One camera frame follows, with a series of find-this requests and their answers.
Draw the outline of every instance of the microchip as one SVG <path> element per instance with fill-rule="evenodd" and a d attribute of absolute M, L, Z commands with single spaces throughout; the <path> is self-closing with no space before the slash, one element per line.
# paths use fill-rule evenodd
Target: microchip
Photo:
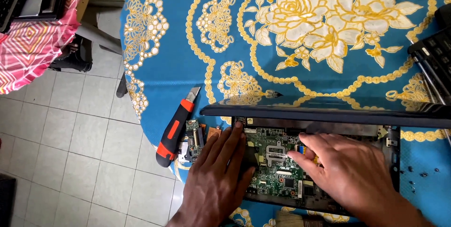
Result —
<path fill-rule="evenodd" d="M 285 178 L 285 187 L 294 188 L 295 187 L 295 180 L 294 179 Z"/>

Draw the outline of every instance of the laptop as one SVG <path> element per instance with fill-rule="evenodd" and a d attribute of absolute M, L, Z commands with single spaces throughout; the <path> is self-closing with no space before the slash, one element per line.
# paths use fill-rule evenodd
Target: laptop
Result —
<path fill-rule="evenodd" d="M 247 145 L 240 172 L 256 168 L 245 200 L 325 213 L 351 216 L 286 157 L 289 150 L 305 152 L 299 132 L 336 133 L 378 147 L 399 192 L 400 126 L 451 128 L 451 106 L 439 104 L 369 97 L 356 98 L 360 106 L 368 106 L 356 110 L 332 97 L 312 98 L 298 106 L 293 105 L 298 96 L 263 97 L 257 103 L 252 99 L 238 96 L 200 111 L 201 115 L 231 116 L 232 126 L 243 123 Z"/>

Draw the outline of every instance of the small circuit board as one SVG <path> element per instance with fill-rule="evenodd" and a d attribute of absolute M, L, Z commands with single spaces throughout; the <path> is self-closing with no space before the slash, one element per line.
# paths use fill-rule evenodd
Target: small circuit board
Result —
<path fill-rule="evenodd" d="M 191 162 L 194 163 L 204 146 L 203 131 L 198 120 L 186 121 L 186 136 L 188 137 L 188 149 Z"/>
<path fill-rule="evenodd" d="M 245 118 L 236 118 L 246 124 Z M 258 171 L 254 173 L 248 191 L 256 194 L 302 198 L 303 171 L 286 153 L 296 150 L 304 153 L 299 140 L 300 129 L 244 128 L 249 147 L 256 148 Z"/>

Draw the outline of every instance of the chair leg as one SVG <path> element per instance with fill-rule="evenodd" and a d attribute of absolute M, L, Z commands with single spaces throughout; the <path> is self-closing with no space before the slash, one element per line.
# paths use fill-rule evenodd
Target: chair leg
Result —
<path fill-rule="evenodd" d="M 119 86 L 117 87 L 116 91 L 116 97 L 123 97 L 125 94 L 127 94 L 127 81 L 125 80 L 125 74 L 122 74 L 121 82 L 119 83 Z"/>

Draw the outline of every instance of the floral tablecloth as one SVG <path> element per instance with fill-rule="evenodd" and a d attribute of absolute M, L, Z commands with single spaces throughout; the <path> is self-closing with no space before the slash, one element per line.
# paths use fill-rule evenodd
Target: floral tablecloth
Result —
<path fill-rule="evenodd" d="M 0 44 L 0 94 L 8 94 L 41 76 L 61 49 L 72 42 L 80 25 L 76 6 L 66 0 L 63 17 L 57 22 L 12 23 Z"/>
<path fill-rule="evenodd" d="M 180 99 L 197 83 L 205 86 L 194 117 L 221 128 L 230 124 L 229 117 L 200 117 L 199 109 L 224 98 L 256 103 L 268 90 L 299 94 L 294 103 L 284 103 L 292 106 L 314 97 L 339 98 L 354 109 L 385 106 L 358 103 L 356 97 L 427 102 L 423 78 L 406 50 L 410 39 L 437 31 L 434 12 L 449 2 L 127 0 L 121 41 L 128 89 L 154 146 Z M 401 194 L 435 224 L 448 225 L 451 148 L 444 132 L 403 127 L 401 137 Z M 414 171 L 408 172 L 408 166 Z M 188 164 L 175 161 L 171 169 L 186 180 Z M 422 172 L 429 175 L 421 177 Z M 247 226 L 270 227 L 280 209 L 244 201 L 233 215 Z M 356 220 L 308 213 L 330 222 Z"/>

